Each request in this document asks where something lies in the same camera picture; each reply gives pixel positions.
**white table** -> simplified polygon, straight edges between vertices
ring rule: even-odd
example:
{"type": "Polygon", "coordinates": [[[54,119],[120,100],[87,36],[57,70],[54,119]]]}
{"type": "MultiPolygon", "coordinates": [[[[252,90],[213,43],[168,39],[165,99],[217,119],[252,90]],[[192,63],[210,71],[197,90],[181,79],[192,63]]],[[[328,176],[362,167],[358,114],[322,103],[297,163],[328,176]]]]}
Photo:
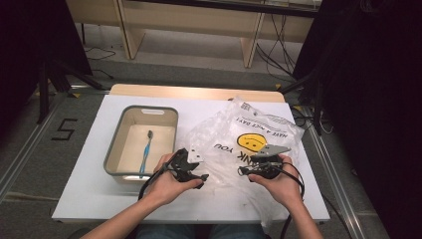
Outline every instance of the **white table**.
{"type": "MultiPolygon", "coordinates": [[[[248,102],[262,112],[293,121],[289,106],[284,103],[248,102]]],[[[115,181],[104,170],[106,152],[121,112],[131,105],[172,107],[179,112],[177,138],[195,125],[213,117],[227,106],[227,101],[188,100],[156,97],[105,96],[81,155],[69,178],[53,219],[62,222],[105,220],[136,201],[140,186],[115,181]]],[[[300,145],[299,171],[305,184],[305,204],[316,221],[329,219],[304,147],[300,145]]],[[[280,205],[274,209],[275,220],[287,218],[280,205]]],[[[260,216],[251,203],[231,191],[216,193],[188,190],[169,205],[148,217],[145,223],[233,223],[259,222],[260,216]]]]}

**person's left hand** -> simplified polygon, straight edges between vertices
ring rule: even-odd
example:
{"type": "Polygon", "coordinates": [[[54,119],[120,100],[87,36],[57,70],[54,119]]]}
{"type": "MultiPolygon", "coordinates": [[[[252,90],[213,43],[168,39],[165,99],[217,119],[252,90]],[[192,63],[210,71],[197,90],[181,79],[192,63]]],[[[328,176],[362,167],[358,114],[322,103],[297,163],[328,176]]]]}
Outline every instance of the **person's left hand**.
{"type": "MultiPolygon", "coordinates": [[[[174,153],[165,154],[161,157],[155,166],[154,172],[158,171],[162,164],[168,161],[174,153]]],[[[148,187],[148,191],[144,197],[156,200],[160,205],[168,204],[176,199],[182,192],[199,186],[203,181],[201,179],[192,179],[187,182],[177,181],[170,171],[163,174],[152,182],[148,187]]]]}

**cabinet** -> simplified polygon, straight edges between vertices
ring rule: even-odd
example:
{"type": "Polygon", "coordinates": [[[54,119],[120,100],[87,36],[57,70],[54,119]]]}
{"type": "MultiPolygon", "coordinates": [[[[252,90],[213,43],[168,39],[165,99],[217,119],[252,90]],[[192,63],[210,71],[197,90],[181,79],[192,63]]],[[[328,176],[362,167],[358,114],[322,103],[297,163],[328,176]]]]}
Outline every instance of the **cabinet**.
{"type": "MultiPolygon", "coordinates": [[[[297,1],[308,4],[308,0],[297,1]]],[[[67,0],[67,3],[77,23],[119,27],[128,59],[136,57],[145,29],[239,37],[246,68],[252,66],[259,39],[277,39],[270,14],[125,0],[67,0]]],[[[281,16],[274,19],[281,29],[281,16]]],[[[312,21],[287,17],[285,40],[303,42],[312,21]]]]}

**person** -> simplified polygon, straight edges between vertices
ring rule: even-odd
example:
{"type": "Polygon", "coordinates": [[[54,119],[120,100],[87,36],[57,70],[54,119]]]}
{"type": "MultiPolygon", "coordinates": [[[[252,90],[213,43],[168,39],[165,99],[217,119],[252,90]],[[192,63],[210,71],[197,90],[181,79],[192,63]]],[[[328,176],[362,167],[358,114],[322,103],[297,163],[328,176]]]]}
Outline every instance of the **person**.
{"type": "MultiPolygon", "coordinates": [[[[171,153],[163,155],[154,171],[157,171],[164,162],[171,158],[171,156],[171,153]]],[[[284,162],[292,163],[292,159],[288,156],[283,154],[279,154],[279,156],[284,162]]],[[[285,164],[283,170],[298,177],[297,171],[289,164],[285,164]]],[[[248,177],[251,181],[266,187],[274,199],[289,210],[300,238],[322,238],[316,224],[304,205],[299,186],[295,181],[282,173],[273,179],[266,179],[257,174],[249,174],[248,177]]],[[[140,200],[99,225],[82,238],[125,238],[148,214],[160,206],[172,202],[184,191],[194,188],[201,183],[201,179],[178,182],[171,172],[166,171],[149,185],[148,193],[140,200]]],[[[152,225],[148,229],[149,225],[150,224],[147,224],[146,227],[142,227],[142,224],[140,225],[137,234],[138,238],[195,238],[193,230],[191,230],[191,227],[188,225],[183,225],[181,228],[178,227],[178,225],[172,225],[173,229],[174,227],[177,227],[177,229],[174,229],[171,232],[173,234],[168,234],[166,231],[171,225],[168,227],[152,225]]],[[[240,226],[241,229],[237,228],[234,230],[230,227],[231,225],[226,225],[225,227],[217,228],[219,231],[215,233],[214,238],[266,238],[264,231],[259,224],[243,228],[240,226]]]]}

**finger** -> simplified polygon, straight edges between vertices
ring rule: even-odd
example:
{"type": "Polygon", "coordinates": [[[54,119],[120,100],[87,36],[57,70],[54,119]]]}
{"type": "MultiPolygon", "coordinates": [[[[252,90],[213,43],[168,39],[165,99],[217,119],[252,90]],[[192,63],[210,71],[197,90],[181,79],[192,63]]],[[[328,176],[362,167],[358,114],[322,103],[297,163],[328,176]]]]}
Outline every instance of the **finger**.
{"type": "Polygon", "coordinates": [[[197,179],[189,180],[187,182],[182,182],[181,184],[183,186],[183,190],[185,191],[185,190],[195,188],[195,187],[201,185],[202,182],[203,181],[201,179],[197,178],[197,179]]]}
{"type": "Polygon", "coordinates": [[[251,181],[254,181],[254,182],[261,184],[263,186],[266,186],[267,183],[268,183],[268,179],[264,178],[263,176],[257,175],[257,174],[249,174],[248,177],[251,181]]]}
{"type": "Polygon", "coordinates": [[[292,174],[295,177],[298,177],[298,172],[292,163],[292,159],[289,156],[284,155],[284,157],[285,158],[283,159],[283,170],[292,174]]]}
{"type": "Polygon", "coordinates": [[[287,156],[287,155],[284,155],[284,154],[279,154],[279,157],[283,160],[283,162],[289,162],[289,163],[292,163],[292,159],[289,157],[289,156],[287,156]]]}
{"type": "Polygon", "coordinates": [[[154,168],[154,172],[158,171],[162,164],[168,160],[170,160],[171,156],[173,156],[174,153],[168,153],[168,154],[164,154],[158,161],[157,165],[154,168]]]}

